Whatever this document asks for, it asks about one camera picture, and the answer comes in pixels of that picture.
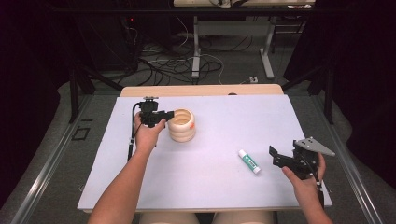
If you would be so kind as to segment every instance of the desk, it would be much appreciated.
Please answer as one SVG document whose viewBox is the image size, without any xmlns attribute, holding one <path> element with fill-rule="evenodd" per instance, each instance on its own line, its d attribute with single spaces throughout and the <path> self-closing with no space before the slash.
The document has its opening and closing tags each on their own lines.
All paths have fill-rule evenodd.
<svg viewBox="0 0 396 224">
<path fill-rule="evenodd" d="M 239 95 L 228 96 L 230 92 Z M 170 139 L 167 129 L 161 132 L 148 161 L 137 212 L 298 207 L 292 185 L 272 165 L 268 153 L 272 145 L 279 153 L 292 156 L 292 140 L 304 138 L 288 96 L 278 85 L 226 85 L 125 88 L 107 125 L 78 209 L 91 212 L 127 162 L 132 106 L 146 95 L 160 96 L 157 102 L 161 110 L 190 109 L 197 133 L 190 142 L 177 143 Z M 239 149 L 260 165 L 258 175 L 238 157 Z M 324 195 L 325 205 L 332 205 L 327 191 Z"/>
<path fill-rule="evenodd" d="M 249 0 L 243 7 L 275 7 L 287 5 L 314 5 L 314 0 Z M 209 0 L 174 0 L 175 7 L 214 7 Z M 199 35 L 256 35 L 265 36 L 264 48 L 260 49 L 262 64 L 267 78 L 274 78 L 268 51 L 276 26 L 276 17 L 270 21 L 198 21 L 194 16 L 194 59 L 192 78 L 199 77 L 200 55 Z"/>
</svg>

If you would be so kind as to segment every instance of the power strip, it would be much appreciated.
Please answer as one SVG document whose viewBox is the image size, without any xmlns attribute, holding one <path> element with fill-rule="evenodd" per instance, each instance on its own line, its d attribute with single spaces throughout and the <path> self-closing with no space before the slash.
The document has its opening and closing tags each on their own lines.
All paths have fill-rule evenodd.
<svg viewBox="0 0 396 224">
<path fill-rule="evenodd" d="M 249 80 L 250 80 L 250 84 L 257 84 L 257 83 L 259 83 L 259 79 L 256 78 L 256 77 L 250 77 Z"/>
</svg>

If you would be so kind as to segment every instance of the human hand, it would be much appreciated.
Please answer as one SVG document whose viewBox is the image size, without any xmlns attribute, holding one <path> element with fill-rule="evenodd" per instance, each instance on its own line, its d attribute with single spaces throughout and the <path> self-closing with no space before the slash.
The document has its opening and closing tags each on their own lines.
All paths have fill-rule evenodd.
<svg viewBox="0 0 396 224">
<path fill-rule="evenodd" d="M 322 154 L 318 153 L 318 179 L 321 182 L 326 170 L 326 162 Z M 294 194 L 299 205 L 304 211 L 314 206 L 320 205 L 317 189 L 317 181 L 313 176 L 308 179 L 301 180 L 297 175 L 289 169 L 289 167 L 282 167 L 283 174 L 289 179 L 294 187 Z"/>
<path fill-rule="evenodd" d="M 162 119 L 155 127 L 149 128 L 142 124 L 140 113 L 134 115 L 134 132 L 136 138 L 136 152 L 151 153 L 157 144 L 160 132 L 165 128 L 165 119 Z"/>
</svg>

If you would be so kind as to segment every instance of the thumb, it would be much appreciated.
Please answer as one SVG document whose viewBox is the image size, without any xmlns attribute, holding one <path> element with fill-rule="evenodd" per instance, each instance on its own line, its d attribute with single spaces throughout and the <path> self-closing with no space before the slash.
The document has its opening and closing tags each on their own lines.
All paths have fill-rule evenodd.
<svg viewBox="0 0 396 224">
<path fill-rule="evenodd" d="M 289 167 L 282 167 L 282 172 L 295 188 L 301 183 L 300 178 Z"/>
<path fill-rule="evenodd" d="M 157 125 L 155 125 L 155 130 L 159 133 L 160 131 L 163 130 L 163 128 L 165 128 L 165 123 L 166 123 L 166 119 L 161 119 L 160 122 L 158 122 Z"/>
</svg>

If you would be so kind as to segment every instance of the white glue stick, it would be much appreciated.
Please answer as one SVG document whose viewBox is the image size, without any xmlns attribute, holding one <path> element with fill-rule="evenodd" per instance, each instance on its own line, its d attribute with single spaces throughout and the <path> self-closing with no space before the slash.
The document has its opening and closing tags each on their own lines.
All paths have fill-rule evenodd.
<svg viewBox="0 0 396 224">
<path fill-rule="evenodd" d="M 250 158 L 250 156 L 246 153 L 245 150 L 240 150 L 238 152 L 239 157 L 245 162 L 245 164 L 250 168 L 251 171 L 253 171 L 254 174 L 257 174 L 261 169 L 257 165 L 257 163 Z"/>
</svg>

